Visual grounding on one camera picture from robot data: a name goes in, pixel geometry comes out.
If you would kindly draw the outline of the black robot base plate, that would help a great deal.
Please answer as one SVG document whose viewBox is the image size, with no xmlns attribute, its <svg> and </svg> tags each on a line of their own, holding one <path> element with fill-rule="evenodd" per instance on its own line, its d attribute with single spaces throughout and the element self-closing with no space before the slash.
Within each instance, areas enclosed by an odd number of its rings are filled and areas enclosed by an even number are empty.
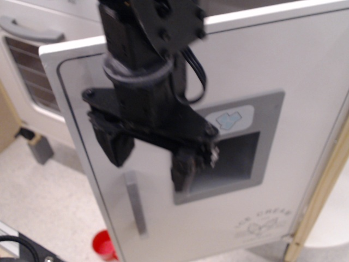
<svg viewBox="0 0 349 262">
<path fill-rule="evenodd" d="M 1 261 L 64 261 L 44 246 L 22 235 L 1 234 Z"/>
</svg>

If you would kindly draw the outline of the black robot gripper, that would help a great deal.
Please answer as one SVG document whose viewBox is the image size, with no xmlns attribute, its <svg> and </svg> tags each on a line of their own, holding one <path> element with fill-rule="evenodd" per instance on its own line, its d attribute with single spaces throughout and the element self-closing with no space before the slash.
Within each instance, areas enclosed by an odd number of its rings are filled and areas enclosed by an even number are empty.
<svg viewBox="0 0 349 262">
<path fill-rule="evenodd" d="M 131 69 L 108 57 L 108 88 L 88 88 L 82 99 L 90 106 L 96 139 L 116 167 L 131 155 L 135 140 L 172 153 L 174 191 L 184 192 L 204 166 L 219 158 L 218 129 L 185 98 L 186 61 L 176 55 L 145 68 Z"/>
</svg>

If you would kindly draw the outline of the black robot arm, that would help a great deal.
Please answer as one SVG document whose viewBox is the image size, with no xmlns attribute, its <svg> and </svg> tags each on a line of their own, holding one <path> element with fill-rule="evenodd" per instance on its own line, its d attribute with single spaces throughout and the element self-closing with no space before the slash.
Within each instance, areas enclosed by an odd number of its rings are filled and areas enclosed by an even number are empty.
<svg viewBox="0 0 349 262">
<path fill-rule="evenodd" d="M 206 36 L 198 1 L 100 1 L 107 41 L 103 69 L 111 88 L 88 88 L 89 120 L 108 159 L 117 167 L 135 139 L 172 153 L 171 176 L 181 192 L 198 172 L 218 160 L 218 129 L 188 99 L 186 67 L 202 85 L 206 73 L 189 44 Z"/>
</svg>

